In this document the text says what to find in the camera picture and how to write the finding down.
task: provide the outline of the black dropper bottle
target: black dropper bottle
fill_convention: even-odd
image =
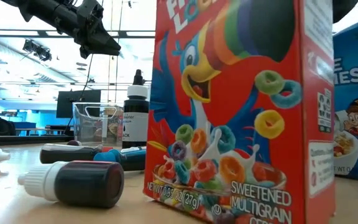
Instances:
[[[136,70],[134,83],[128,87],[128,100],[124,101],[124,121],[122,125],[122,147],[124,149],[145,146],[147,141],[147,122],[149,90],[143,86],[142,71]]]

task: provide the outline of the blue cereal box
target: blue cereal box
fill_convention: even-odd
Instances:
[[[334,170],[358,179],[358,23],[334,36]]]

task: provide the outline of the bowl of cereal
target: bowl of cereal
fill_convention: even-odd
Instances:
[[[358,139],[347,131],[337,133],[334,137],[335,174],[349,174],[357,159]]]

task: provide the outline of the black mechanical arm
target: black mechanical arm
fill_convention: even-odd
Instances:
[[[103,7],[97,0],[84,0],[76,7],[73,0],[1,0],[18,7],[24,20],[35,16],[66,33],[79,44],[81,57],[90,54],[119,55],[121,46],[103,27]]]

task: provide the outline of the cereal box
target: cereal box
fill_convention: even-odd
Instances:
[[[328,223],[332,1],[157,2],[144,194],[213,223]]]
[[[334,36],[335,174],[358,179],[358,23]]]

